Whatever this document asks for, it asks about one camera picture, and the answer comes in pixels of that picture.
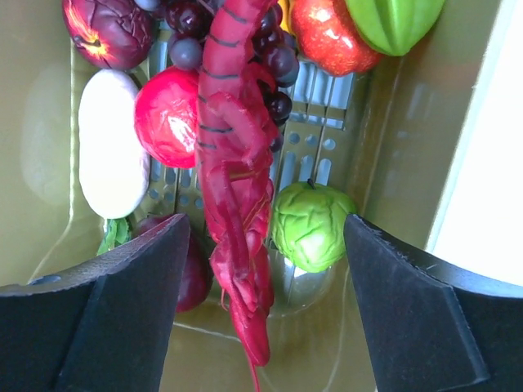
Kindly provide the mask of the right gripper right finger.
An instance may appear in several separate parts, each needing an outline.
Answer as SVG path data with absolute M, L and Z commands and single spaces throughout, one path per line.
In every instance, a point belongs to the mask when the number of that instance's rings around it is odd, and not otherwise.
M 519 391 L 522 289 L 350 214 L 346 254 L 380 391 Z

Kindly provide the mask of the red toy lobster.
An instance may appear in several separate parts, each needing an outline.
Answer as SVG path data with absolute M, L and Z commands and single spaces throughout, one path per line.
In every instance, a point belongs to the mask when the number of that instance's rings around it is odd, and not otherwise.
M 215 242 L 209 262 L 222 306 L 252 371 L 270 359 L 266 320 L 274 302 L 269 255 L 270 144 L 279 130 L 260 84 L 275 86 L 254 61 L 253 36 L 268 1 L 226 1 L 206 38 L 199 71 L 195 153 L 203 213 Z

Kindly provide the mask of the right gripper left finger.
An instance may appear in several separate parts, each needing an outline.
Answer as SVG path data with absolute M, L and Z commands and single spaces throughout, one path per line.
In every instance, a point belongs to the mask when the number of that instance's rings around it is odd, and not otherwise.
M 158 390 L 189 237 L 176 214 L 80 265 L 2 287 L 2 390 Z

